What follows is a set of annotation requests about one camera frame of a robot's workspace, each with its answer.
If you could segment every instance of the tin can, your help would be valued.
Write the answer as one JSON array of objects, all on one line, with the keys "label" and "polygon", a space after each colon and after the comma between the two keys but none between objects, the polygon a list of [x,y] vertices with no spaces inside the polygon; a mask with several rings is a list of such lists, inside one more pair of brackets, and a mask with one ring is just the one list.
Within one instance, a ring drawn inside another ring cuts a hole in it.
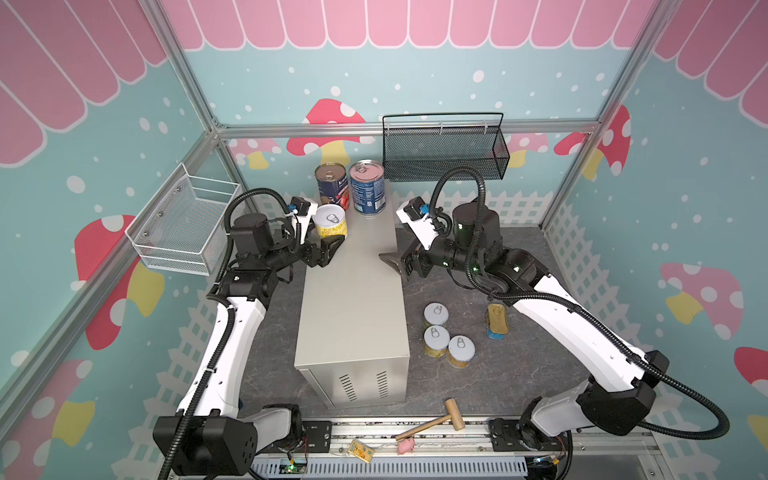
[{"label": "tin can", "polygon": [[333,235],[346,237],[346,217],[344,216],[344,209],[340,205],[321,205],[317,207],[317,212],[312,218],[315,220],[315,227],[317,227],[317,234],[320,235],[320,238]]},{"label": "tin can", "polygon": [[469,365],[475,356],[475,344],[463,335],[457,335],[448,343],[448,363],[457,369]]},{"label": "tin can", "polygon": [[322,164],[315,169],[320,203],[340,205],[344,210],[349,206],[349,181],[346,168],[341,164]]},{"label": "tin can", "polygon": [[448,321],[448,308],[442,303],[432,302],[424,308],[424,328],[432,325],[445,326]]},{"label": "tin can", "polygon": [[503,339],[509,333],[507,324],[507,306],[503,303],[491,303],[485,312],[485,326],[488,329],[488,337]]},{"label": "tin can", "polygon": [[448,330],[440,325],[430,326],[424,332],[424,353],[436,359],[445,355],[451,336]]},{"label": "tin can", "polygon": [[355,162],[349,168],[355,209],[363,215],[384,210],[384,166],[373,160]]}]

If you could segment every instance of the black cable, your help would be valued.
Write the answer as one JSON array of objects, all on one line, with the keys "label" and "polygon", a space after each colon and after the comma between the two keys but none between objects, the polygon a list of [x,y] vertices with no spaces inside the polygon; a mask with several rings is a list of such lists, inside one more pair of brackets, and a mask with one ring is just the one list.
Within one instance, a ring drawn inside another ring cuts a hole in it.
[{"label": "black cable", "polygon": [[435,218],[435,216],[437,215],[436,206],[437,206],[438,196],[440,195],[440,191],[445,185],[445,182],[447,182],[451,177],[455,176],[456,174],[468,174],[469,176],[475,179],[475,182],[477,183],[477,186],[478,186],[478,197],[477,197],[478,206],[475,211],[475,230],[472,232],[472,240],[470,241],[469,246],[467,247],[467,254],[466,254],[467,261],[464,264],[464,273],[467,276],[467,280],[469,280],[470,284],[473,285],[474,288],[476,288],[481,293],[484,293],[485,295],[488,295],[488,296],[492,296],[493,298],[496,298],[498,300],[507,300],[512,302],[516,302],[518,300],[547,300],[547,301],[559,303],[560,305],[565,306],[569,311],[576,312],[583,319],[587,320],[587,322],[589,322],[594,328],[596,328],[598,332],[600,332],[603,336],[605,336],[605,338],[607,338],[609,342],[611,342],[621,353],[623,353],[627,357],[628,361],[639,366],[641,369],[643,369],[645,372],[647,372],[649,375],[653,376],[655,379],[659,380],[660,382],[666,383],[667,385],[676,389],[678,392],[681,392],[684,395],[692,398],[693,400],[696,400],[704,408],[712,412],[712,414],[715,415],[715,418],[717,418],[717,425],[713,429],[705,430],[703,432],[690,432],[686,430],[669,429],[667,427],[663,427],[661,425],[655,425],[653,423],[649,423],[645,421],[638,422],[637,426],[640,426],[644,429],[651,430],[653,432],[662,433],[664,435],[669,435],[672,437],[678,437],[679,439],[689,439],[689,440],[717,439],[725,435],[726,433],[728,433],[728,430],[730,429],[730,421],[728,420],[728,417],[725,414],[725,412],[723,412],[723,410],[720,409],[720,407],[715,405],[714,402],[709,400],[707,397],[701,395],[696,390],[693,390],[689,386],[684,385],[682,382],[678,382],[676,379],[673,379],[672,377],[661,372],[655,366],[646,362],[641,356],[633,352],[627,345],[625,345],[624,342],[621,339],[619,339],[611,329],[603,325],[603,323],[597,317],[589,313],[578,303],[573,303],[565,298],[562,298],[561,296],[554,295],[552,293],[544,293],[544,292],[496,293],[494,290],[490,290],[480,285],[480,283],[478,283],[478,281],[475,279],[475,274],[472,271],[473,265],[470,259],[474,258],[475,254],[477,253],[478,244],[480,242],[480,235],[482,233],[482,220],[485,213],[483,211],[484,210],[483,207],[485,206],[485,181],[483,180],[482,175],[474,168],[463,167],[463,166],[454,167],[451,170],[448,170],[447,172],[445,172],[443,176],[440,177],[440,179],[438,180],[437,185],[435,186],[435,190],[432,192],[432,198],[429,200],[429,216],[431,218]]}]

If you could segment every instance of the gray tabletop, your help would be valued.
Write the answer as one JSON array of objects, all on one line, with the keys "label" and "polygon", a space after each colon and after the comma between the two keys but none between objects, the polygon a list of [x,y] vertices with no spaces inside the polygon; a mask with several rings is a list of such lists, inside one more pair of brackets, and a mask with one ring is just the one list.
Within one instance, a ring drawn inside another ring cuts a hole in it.
[{"label": "gray tabletop", "polygon": [[[504,245],[533,253],[563,283],[538,228],[502,228],[502,236]],[[397,238],[402,250],[414,237],[399,228]],[[329,409],[293,368],[305,273],[306,267],[297,264],[293,282],[277,287],[248,356],[240,387],[240,416],[270,403],[297,403],[305,417],[437,416],[445,414],[444,401],[450,397],[456,398],[464,415],[519,415],[530,399],[563,392],[588,377],[587,370],[560,343],[515,309],[509,309],[509,334],[500,340],[488,338],[488,299],[458,288],[443,269],[435,268],[429,277],[403,285],[411,351],[406,401]],[[455,278],[466,282],[460,273]],[[424,353],[422,319],[424,307],[431,302],[448,307],[446,327],[452,336],[466,335],[475,342],[477,353],[466,368],[455,369],[444,356],[434,359]]]}]

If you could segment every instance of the white polka dot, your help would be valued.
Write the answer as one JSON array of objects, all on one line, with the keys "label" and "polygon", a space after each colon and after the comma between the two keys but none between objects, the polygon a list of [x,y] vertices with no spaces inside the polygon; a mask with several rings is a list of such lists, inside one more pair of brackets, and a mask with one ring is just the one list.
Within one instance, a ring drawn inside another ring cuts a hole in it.
[{"label": "white polka dot", "polygon": [[730,328],[723,324],[715,325],[715,333],[723,340],[730,339]]},{"label": "white polka dot", "polygon": [[12,464],[14,460],[16,460],[18,454],[22,452],[22,444],[16,440],[8,440],[5,444],[3,444],[0,452],[2,453],[3,467],[8,468],[8,466]]},{"label": "white polka dot", "polygon": [[344,115],[345,117],[352,117],[352,116],[354,116],[354,114],[355,114],[355,113],[357,113],[357,112],[355,111],[355,109],[354,109],[354,108],[352,108],[352,107],[350,107],[349,105],[347,105],[347,104],[344,104],[344,103],[342,103],[342,104],[339,106],[339,111],[340,111],[340,112],[341,112],[341,114],[342,114],[342,115]]},{"label": "white polka dot", "polygon": [[56,401],[53,400],[53,397],[46,396],[35,402],[30,413],[36,419],[43,419],[53,412],[55,406]]},{"label": "white polka dot", "polygon": [[48,439],[35,450],[35,454],[32,456],[32,463],[34,463],[36,467],[44,467],[45,464],[48,463],[48,453],[50,453],[50,451],[51,440]]},{"label": "white polka dot", "polygon": [[20,366],[29,356],[29,352],[26,350],[19,350],[11,355],[11,365]]},{"label": "white polka dot", "polygon": [[74,369],[74,374],[77,375],[79,379],[84,379],[88,376],[88,373],[91,373],[92,368],[94,368],[94,363],[91,360],[83,360],[80,362],[80,365]]},{"label": "white polka dot", "polygon": [[125,304],[127,299],[121,298],[117,302],[112,304],[112,308],[109,309],[109,320],[117,326],[122,326],[123,319],[125,318]]},{"label": "white polka dot", "polygon": [[717,300],[717,290],[711,286],[705,286],[701,289],[701,299],[705,302],[712,303]]},{"label": "white polka dot", "polygon": [[72,175],[67,178],[67,188],[76,194],[85,192],[85,182],[82,178]]},{"label": "white polka dot", "polygon": [[101,219],[101,225],[111,232],[119,232],[122,230],[124,223],[122,215],[112,215]]},{"label": "white polka dot", "polygon": [[733,292],[730,294],[730,304],[736,308],[744,308],[744,295],[741,292]]},{"label": "white polka dot", "polygon": [[608,131],[603,134],[603,145],[607,147],[612,141],[614,141],[614,131],[609,128]]}]

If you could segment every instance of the mushroom wall decal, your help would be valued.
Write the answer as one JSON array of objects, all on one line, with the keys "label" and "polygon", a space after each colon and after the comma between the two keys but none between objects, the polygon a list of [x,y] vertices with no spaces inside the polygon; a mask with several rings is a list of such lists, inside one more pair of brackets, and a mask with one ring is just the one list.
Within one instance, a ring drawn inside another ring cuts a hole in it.
[{"label": "mushroom wall decal", "polygon": [[[632,142],[632,126],[629,110],[623,105],[616,113],[616,117],[608,126],[608,130],[603,134],[598,146],[590,154],[587,163],[581,174],[588,180],[595,181],[598,177],[598,166],[605,158],[611,173],[615,176],[621,173],[624,165],[627,163],[629,147]],[[554,146],[554,152],[557,155],[574,154],[584,143],[586,134],[573,133],[568,135],[557,145]]]},{"label": "mushroom wall decal", "polygon": [[706,311],[715,332],[728,340],[739,329],[744,315],[744,299],[739,281],[727,270],[684,263],[661,266],[664,282],[680,290],[667,298],[667,306],[680,322],[690,325],[694,317]]},{"label": "mushroom wall decal", "polygon": [[[331,98],[324,98],[317,101],[302,123],[361,124],[365,123],[365,120],[349,105]],[[321,164],[337,163],[346,166],[349,165],[349,155],[344,149],[345,141],[372,144],[375,140],[374,137],[297,137],[288,140],[286,148],[291,154],[299,157],[311,154],[319,148],[323,152]]]},{"label": "mushroom wall decal", "polygon": [[543,154],[549,150],[549,138],[546,134],[510,134],[506,138],[509,150],[507,168],[519,168],[525,165],[525,153],[535,151]]},{"label": "mushroom wall decal", "polygon": [[245,165],[245,160],[248,159],[248,167],[253,170],[263,170],[270,166],[263,152],[283,153],[273,138],[233,138],[227,142],[227,146],[238,165]]},{"label": "mushroom wall decal", "polygon": [[94,402],[67,399],[93,368],[91,360],[63,362],[43,388],[32,408],[2,446],[5,480],[37,480],[48,463],[51,441],[77,445],[96,412]]}]

